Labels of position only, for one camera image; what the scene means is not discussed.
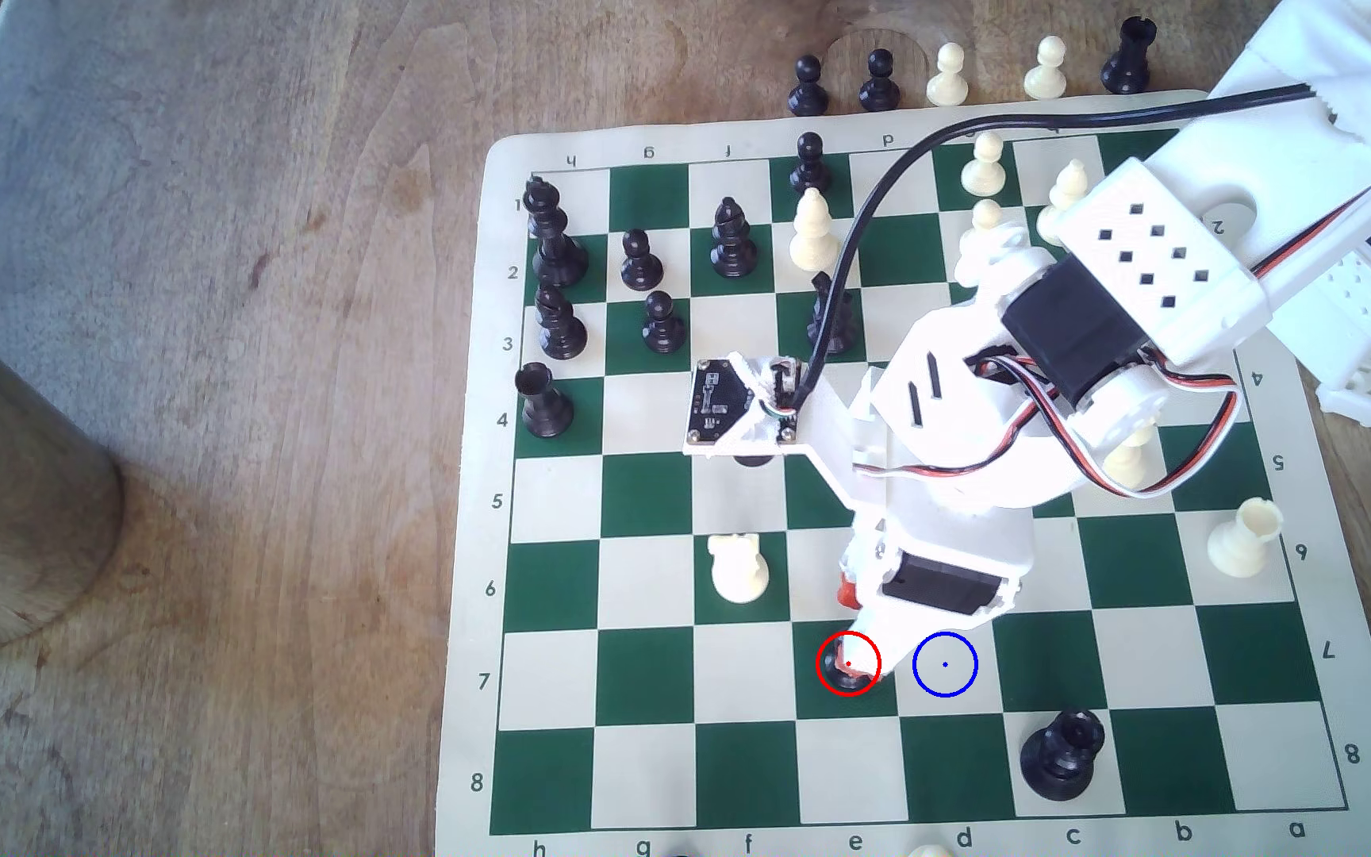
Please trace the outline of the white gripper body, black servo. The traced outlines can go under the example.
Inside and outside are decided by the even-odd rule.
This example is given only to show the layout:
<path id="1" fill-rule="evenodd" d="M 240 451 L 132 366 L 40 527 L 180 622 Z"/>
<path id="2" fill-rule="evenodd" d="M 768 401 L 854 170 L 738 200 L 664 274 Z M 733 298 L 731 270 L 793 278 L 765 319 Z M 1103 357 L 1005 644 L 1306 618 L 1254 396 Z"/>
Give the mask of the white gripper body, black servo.
<path id="1" fill-rule="evenodd" d="M 893 601 L 903 632 L 964 632 L 1019 601 L 1035 564 L 1032 507 L 1069 491 L 1068 452 L 1035 398 L 1050 383 L 1027 372 L 998 309 L 934 309 L 851 407 L 873 429 L 847 468 L 871 503 L 840 572 L 862 607 Z"/>

